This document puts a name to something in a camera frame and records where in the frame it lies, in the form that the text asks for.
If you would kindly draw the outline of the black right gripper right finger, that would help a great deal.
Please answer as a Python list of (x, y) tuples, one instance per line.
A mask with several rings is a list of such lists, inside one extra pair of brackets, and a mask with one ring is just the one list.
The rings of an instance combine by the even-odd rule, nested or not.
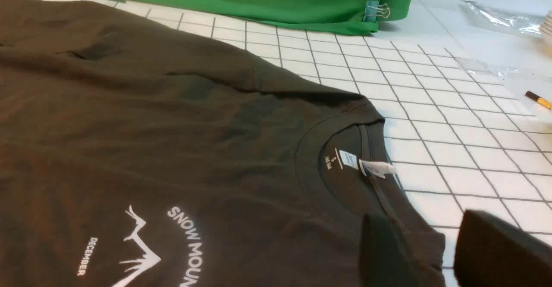
[(549, 287), (552, 249), (488, 212), (467, 210), (455, 246), (454, 276), (461, 287)]

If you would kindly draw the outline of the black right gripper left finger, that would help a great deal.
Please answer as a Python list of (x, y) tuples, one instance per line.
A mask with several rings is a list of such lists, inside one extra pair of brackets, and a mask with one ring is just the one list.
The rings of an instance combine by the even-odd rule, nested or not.
[(383, 215), (366, 214), (361, 221), (359, 279), (361, 287), (416, 287), (403, 244)]

